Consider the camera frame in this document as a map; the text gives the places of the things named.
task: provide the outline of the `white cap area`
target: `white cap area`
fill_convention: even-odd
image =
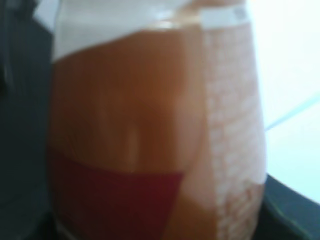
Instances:
[[[135,33],[149,24],[168,18],[189,2],[43,0],[35,11],[35,18],[50,31],[54,29],[53,61],[57,61],[72,53]]]

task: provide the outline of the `plastic bottle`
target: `plastic bottle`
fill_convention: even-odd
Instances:
[[[248,240],[265,139],[243,0],[63,0],[48,171],[78,240]]]

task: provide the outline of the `red label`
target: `red label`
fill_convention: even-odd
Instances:
[[[51,199],[59,220],[83,240],[159,240],[183,178],[96,170],[48,151]]]

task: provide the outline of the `white label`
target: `white label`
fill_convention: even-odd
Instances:
[[[200,10],[204,30],[224,29],[248,24],[251,21],[246,4],[222,7],[206,7]]]

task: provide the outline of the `white surface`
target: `white surface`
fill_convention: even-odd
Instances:
[[[320,93],[320,1],[255,0],[265,125]]]
[[[320,204],[320,103],[267,133],[267,170]]]

